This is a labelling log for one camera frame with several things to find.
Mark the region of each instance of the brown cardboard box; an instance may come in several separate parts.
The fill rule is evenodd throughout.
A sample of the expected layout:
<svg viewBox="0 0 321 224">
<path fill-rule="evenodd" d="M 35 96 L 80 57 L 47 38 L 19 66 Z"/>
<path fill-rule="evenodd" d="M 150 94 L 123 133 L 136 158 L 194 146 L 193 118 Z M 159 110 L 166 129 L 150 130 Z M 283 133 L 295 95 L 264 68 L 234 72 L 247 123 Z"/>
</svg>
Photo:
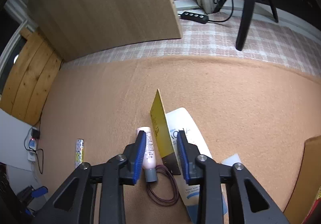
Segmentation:
<svg viewBox="0 0 321 224">
<path fill-rule="evenodd" d="M 321 185 L 321 136 L 305 141 L 302 165 L 284 214 L 291 224 L 301 224 L 309 214 Z"/>
</svg>

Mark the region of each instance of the wooden crate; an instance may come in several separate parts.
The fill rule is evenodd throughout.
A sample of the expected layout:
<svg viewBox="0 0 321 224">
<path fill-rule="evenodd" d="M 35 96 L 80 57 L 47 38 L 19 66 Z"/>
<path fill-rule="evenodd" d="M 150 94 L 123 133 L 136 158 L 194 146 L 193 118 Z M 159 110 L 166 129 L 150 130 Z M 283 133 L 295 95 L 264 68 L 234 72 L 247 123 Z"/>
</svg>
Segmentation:
<svg viewBox="0 0 321 224">
<path fill-rule="evenodd" d="M 9 73 L 0 108 L 35 125 L 62 60 L 39 31 L 22 29 L 20 34 L 27 42 Z"/>
</svg>

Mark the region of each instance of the wooden plank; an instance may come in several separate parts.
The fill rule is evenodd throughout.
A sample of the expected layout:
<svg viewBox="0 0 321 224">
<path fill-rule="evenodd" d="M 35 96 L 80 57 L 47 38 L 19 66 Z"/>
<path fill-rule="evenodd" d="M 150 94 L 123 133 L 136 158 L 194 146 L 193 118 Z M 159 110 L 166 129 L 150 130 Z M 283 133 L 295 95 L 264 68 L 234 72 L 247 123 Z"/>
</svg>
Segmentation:
<svg viewBox="0 0 321 224">
<path fill-rule="evenodd" d="M 17 119 L 24 119 L 33 90 L 52 53 L 52 48 L 44 41 L 33 56 L 21 80 L 13 103 L 11 115 Z"/>
<path fill-rule="evenodd" d="M 28 0 L 66 60 L 115 46 L 182 37 L 174 0 Z"/>
<path fill-rule="evenodd" d="M 0 108 L 9 114 L 12 112 L 12 106 L 25 71 L 43 40 L 44 39 L 40 36 L 39 32 L 34 32 L 28 38 L 9 73 L 0 102 Z"/>
<path fill-rule="evenodd" d="M 29 36 L 32 35 L 32 32 L 28 28 L 24 27 L 20 30 L 20 35 L 24 39 L 28 40 Z"/>
<path fill-rule="evenodd" d="M 33 90 L 24 122 L 35 125 L 39 121 L 42 108 L 45 104 L 52 82 L 59 71 L 60 64 L 61 58 L 54 52 L 46 63 L 35 89 Z"/>
</svg>

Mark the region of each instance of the screw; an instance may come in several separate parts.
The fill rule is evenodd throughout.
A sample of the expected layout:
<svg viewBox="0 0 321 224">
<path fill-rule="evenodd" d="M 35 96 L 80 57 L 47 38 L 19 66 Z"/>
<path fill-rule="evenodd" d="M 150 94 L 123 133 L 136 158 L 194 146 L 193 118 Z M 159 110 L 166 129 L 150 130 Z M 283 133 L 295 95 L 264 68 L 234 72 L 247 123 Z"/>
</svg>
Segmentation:
<svg viewBox="0 0 321 224">
<path fill-rule="evenodd" d="M 124 154 L 118 154 L 118 155 L 116 155 L 116 160 L 118 160 L 118 161 L 124 161 L 124 160 L 126 160 L 126 155 L 124 155 Z"/>
<path fill-rule="evenodd" d="M 79 167 L 82 169 L 82 170 L 86 170 L 90 167 L 90 164 L 88 162 L 83 162 L 79 165 Z"/>
<path fill-rule="evenodd" d="M 237 170 L 239 170 L 239 171 L 241 171 L 242 169 L 244 169 L 244 165 L 242 164 L 242 163 L 235 163 L 234 164 L 234 167 L 235 167 L 235 169 L 237 169 Z"/>
<path fill-rule="evenodd" d="M 207 156 L 203 155 L 203 154 L 197 156 L 197 158 L 198 158 L 199 161 L 206 161 L 207 160 Z"/>
</svg>

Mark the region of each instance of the small lotion bottle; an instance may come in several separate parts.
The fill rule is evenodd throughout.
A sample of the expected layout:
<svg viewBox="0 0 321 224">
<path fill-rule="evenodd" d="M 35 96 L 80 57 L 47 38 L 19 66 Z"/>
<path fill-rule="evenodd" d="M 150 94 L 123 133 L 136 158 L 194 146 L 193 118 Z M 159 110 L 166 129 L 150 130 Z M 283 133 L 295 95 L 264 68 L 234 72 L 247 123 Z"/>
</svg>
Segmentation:
<svg viewBox="0 0 321 224">
<path fill-rule="evenodd" d="M 136 130 L 136 135 L 139 131 L 146 132 L 146 149 L 144 159 L 142 161 L 142 167 L 145 170 L 146 182 L 158 181 L 156 173 L 156 156 L 153 144 L 153 138 L 151 136 L 151 129 L 149 127 L 140 127 Z"/>
</svg>

